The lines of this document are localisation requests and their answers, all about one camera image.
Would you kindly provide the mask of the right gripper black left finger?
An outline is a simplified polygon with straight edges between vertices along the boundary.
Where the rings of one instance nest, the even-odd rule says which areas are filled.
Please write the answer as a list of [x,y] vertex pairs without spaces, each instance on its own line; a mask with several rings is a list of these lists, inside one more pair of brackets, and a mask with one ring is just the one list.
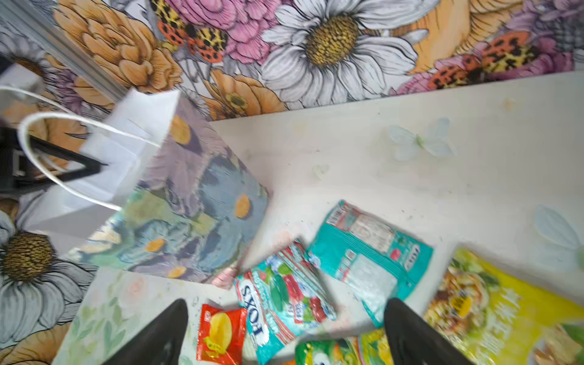
[[103,364],[178,365],[188,324],[187,303],[177,299]]

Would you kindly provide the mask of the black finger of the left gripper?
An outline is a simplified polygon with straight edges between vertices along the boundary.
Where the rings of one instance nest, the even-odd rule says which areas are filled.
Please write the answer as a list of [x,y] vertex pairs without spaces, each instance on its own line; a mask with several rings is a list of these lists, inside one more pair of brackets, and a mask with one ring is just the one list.
[[[18,132],[18,144],[34,168],[45,176],[45,180],[50,180],[54,183],[66,183],[94,176],[100,173],[103,167],[102,163],[93,158],[30,136],[27,132],[25,132],[24,135],[21,135],[21,133]],[[69,163],[73,162],[80,164],[82,168],[78,168],[77,170],[60,171],[56,168],[51,157]]]

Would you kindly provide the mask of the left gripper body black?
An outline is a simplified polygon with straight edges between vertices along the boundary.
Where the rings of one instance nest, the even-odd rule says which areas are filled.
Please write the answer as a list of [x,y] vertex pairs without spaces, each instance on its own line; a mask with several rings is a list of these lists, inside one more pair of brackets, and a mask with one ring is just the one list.
[[27,194],[32,190],[28,159],[18,142],[17,132],[1,127],[1,194]]

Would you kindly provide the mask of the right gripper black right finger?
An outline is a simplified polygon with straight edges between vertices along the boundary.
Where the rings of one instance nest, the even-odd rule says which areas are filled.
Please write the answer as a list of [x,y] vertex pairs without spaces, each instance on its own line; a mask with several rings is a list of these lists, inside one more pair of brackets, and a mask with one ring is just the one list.
[[398,298],[387,301],[384,329],[395,364],[472,365],[463,353]]

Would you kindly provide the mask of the floral paper gift bag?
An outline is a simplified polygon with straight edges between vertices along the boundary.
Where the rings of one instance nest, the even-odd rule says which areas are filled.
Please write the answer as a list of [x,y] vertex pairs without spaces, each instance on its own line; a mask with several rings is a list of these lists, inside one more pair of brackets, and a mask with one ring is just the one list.
[[49,237],[78,263],[228,289],[269,204],[269,194],[181,91],[130,91],[80,149],[91,176],[50,182],[26,231]]

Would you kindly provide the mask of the yellow corn chips packet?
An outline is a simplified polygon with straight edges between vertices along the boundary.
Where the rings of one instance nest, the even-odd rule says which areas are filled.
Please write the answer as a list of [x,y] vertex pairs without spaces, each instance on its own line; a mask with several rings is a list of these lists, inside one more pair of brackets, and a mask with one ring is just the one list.
[[583,308],[457,249],[424,320],[475,364],[581,364]]

